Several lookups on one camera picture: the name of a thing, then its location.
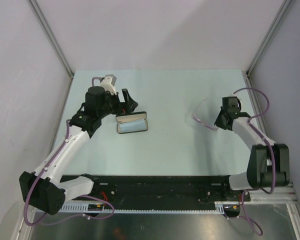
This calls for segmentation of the pink frame purple sunglasses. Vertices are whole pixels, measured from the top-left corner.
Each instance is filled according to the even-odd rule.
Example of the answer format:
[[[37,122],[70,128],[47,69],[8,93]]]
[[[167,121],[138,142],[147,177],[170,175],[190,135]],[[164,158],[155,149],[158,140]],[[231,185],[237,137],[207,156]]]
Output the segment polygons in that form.
[[[218,127],[215,125],[215,121],[218,114],[219,110],[215,102],[210,98],[205,98],[196,105],[191,117],[195,122],[205,128],[211,131],[217,131]]]

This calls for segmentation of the black glasses case beige lining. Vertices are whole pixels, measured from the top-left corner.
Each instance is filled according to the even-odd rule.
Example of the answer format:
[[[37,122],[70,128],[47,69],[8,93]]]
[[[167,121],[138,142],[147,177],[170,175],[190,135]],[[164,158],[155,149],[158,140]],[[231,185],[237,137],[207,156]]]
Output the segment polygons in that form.
[[[149,129],[146,111],[117,115],[115,119],[117,121],[116,128],[119,134],[146,132]]]

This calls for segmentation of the light blue cleaning cloth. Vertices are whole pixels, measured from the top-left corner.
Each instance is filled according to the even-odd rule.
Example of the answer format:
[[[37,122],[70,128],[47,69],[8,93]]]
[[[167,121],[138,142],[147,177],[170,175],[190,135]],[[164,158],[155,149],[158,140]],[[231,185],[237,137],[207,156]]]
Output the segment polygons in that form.
[[[139,120],[121,123],[119,125],[119,128],[122,133],[128,133],[128,132],[142,131],[146,129],[147,126],[144,119],[139,119]]]

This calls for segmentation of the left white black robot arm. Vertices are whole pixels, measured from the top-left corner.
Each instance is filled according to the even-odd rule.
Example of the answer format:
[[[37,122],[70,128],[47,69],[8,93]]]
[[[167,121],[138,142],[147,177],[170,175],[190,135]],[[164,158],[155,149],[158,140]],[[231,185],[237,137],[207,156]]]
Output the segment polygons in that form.
[[[92,86],[87,90],[79,110],[66,121],[63,140],[33,172],[24,171],[19,177],[25,216],[29,206],[55,215],[65,202],[83,195],[90,200],[100,196],[100,180],[96,176],[84,173],[68,181],[61,178],[77,152],[101,127],[103,118],[130,115],[138,107],[126,88],[122,94],[123,102],[117,92],[111,94],[105,87]]]

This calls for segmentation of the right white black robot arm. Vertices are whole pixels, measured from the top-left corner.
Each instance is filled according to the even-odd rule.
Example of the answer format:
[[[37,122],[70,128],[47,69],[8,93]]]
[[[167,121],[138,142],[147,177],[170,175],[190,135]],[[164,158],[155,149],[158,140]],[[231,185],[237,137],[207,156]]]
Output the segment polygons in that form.
[[[239,190],[270,188],[268,193],[271,194],[276,187],[290,183],[288,146],[267,137],[250,118],[248,113],[241,111],[241,102],[236,96],[222,98],[214,125],[237,134],[250,150],[246,171],[230,175],[229,183],[220,188],[221,196],[227,201],[237,197]]]

